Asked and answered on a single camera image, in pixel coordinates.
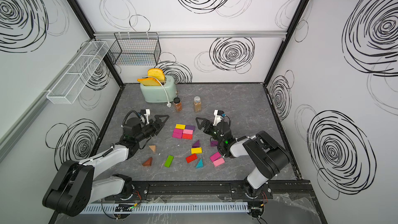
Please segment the green block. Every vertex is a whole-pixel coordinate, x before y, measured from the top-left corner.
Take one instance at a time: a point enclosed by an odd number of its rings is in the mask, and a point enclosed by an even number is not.
[[[172,155],[169,155],[169,156],[167,157],[166,162],[164,163],[164,166],[170,168],[170,165],[172,164],[173,158],[174,158],[174,157],[173,157]]]

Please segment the brown triangular block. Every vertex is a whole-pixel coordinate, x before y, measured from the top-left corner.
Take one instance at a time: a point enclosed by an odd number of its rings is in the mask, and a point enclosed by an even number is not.
[[[153,151],[153,154],[155,154],[156,153],[156,146],[152,145],[152,146],[149,146],[149,147]]]
[[[142,166],[151,166],[152,165],[152,157],[150,157]]]

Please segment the mint green toaster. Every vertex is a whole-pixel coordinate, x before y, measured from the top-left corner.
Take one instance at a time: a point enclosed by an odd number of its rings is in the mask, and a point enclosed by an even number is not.
[[[177,87],[172,76],[166,75],[166,82],[163,85],[166,90],[169,102],[172,102],[177,97]],[[144,95],[145,101],[149,103],[167,102],[166,93],[162,86],[144,86],[140,84],[141,92]]]

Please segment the wall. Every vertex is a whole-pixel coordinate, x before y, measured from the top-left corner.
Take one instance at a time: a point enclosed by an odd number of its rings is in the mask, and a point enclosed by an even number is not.
[[[46,89],[87,39],[66,0],[36,0],[36,5],[39,2],[44,4],[41,6],[42,10],[47,12],[42,16],[48,22],[48,29],[36,29],[33,25],[28,30],[33,29],[45,35],[40,40],[36,39],[37,36],[33,38],[42,43],[32,42],[31,45],[22,47],[30,38],[27,36],[22,46],[19,42],[9,44],[10,47],[20,46],[14,52],[25,53],[12,53],[10,48],[5,48],[4,43],[0,44],[4,65],[0,74],[3,79],[0,85],[0,126],[3,132]],[[14,9],[34,7],[33,3],[29,5],[18,0],[14,3]],[[10,12],[9,9],[11,7],[0,7],[2,41],[8,33],[4,18]],[[13,29],[12,33],[27,35],[25,29]],[[101,63],[74,104],[49,103],[43,109],[0,163],[2,223],[48,223],[53,211],[43,207],[41,202],[57,168],[68,159],[80,160],[89,156],[118,90],[119,87],[107,67]],[[15,206],[26,208],[22,212],[15,212]]]
[[[329,224],[398,218],[397,5],[313,0],[307,37],[289,43],[268,85]]]
[[[96,32],[139,32],[283,31],[300,0],[77,1]],[[181,82],[262,82],[280,43],[281,38],[161,39],[166,53],[158,67]],[[137,82],[151,68],[120,61],[116,65],[126,83]],[[188,76],[181,80],[177,73]]]

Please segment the wire basket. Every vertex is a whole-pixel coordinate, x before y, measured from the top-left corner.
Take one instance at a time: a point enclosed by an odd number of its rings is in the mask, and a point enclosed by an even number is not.
[[[115,34],[116,41],[108,56],[114,65],[155,66],[161,53],[159,37],[156,39],[122,39]]]
[[[108,44],[101,41],[90,42],[82,48],[75,62],[47,94],[47,99],[54,104],[73,104],[108,49]]]

